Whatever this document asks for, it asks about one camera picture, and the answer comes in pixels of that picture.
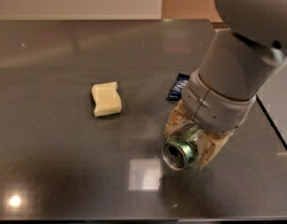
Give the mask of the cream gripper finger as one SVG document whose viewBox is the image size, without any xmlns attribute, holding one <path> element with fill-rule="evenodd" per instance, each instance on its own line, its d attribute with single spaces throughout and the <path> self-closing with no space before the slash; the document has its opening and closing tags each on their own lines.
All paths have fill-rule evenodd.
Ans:
<svg viewBox="0 0 287 224">
<path fill-rule="evenodd" d="M 203 169 L 220 152 L 232 136 L 232 132 L 209 132 L 201 130 L 197 135 L 197 158 L 195 167 Z"/>
<path fill-rule="evenodd" d="M 171 111 L 165 125 L 165 137 L 168 137 L 188 123 L 192 123 L 192 121 L 184 109 L 183 102 L 179 100 L 178 105 Z"/>
</svg>

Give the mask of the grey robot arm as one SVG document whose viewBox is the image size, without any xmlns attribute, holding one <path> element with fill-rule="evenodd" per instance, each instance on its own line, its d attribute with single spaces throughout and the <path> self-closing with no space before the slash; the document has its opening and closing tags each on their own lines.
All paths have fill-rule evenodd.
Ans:
<svg viewBox="0 0 287 224">
<path fill-rule="evenodd" d="M 205 167 L 240 127 L 256 92 L 287 65 L 287 0 L 215 0 L 227 28 L 182 89 L 162 156 L 174 170 Z"/>
</svg>

